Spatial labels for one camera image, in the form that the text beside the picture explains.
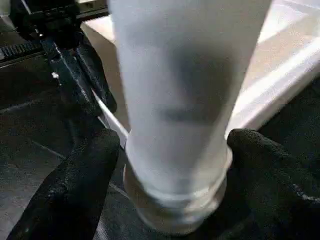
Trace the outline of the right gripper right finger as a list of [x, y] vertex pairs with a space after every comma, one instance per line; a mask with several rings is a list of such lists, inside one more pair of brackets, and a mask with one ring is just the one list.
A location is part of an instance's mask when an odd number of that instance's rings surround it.
[[268, 240], [320, 238], [320, 182], [285, 148], [251, 129], [227, 144], [248, 206]]

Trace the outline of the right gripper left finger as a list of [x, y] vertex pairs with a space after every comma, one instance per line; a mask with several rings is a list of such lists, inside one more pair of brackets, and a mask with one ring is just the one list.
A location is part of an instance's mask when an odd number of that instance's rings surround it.
[[9, 240], [91, 240], [115, 170], [120, 138], [109, 128], [91, 133], [42, 182]]

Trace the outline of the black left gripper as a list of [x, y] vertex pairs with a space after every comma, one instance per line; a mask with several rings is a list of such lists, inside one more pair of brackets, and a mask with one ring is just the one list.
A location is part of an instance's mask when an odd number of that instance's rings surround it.
[[[108, 15], [105, 0], [2, 0], [1, 20], [18, 33], [24, 43], [1, 46], [0, 62], [4, 64], [37, 53], [39, 40], [50, 37], [62, 49], [57, 46], [43, 49], [68, 107], [91, 117], [99, 116], [100, 107], [91, 86], [109, 111], [115, 113], [118, 105], [110, 91], [101, 58], [84, 42], [80, 30], [82, 22]], [[69, 49], [76, 52], [80, 66]]]

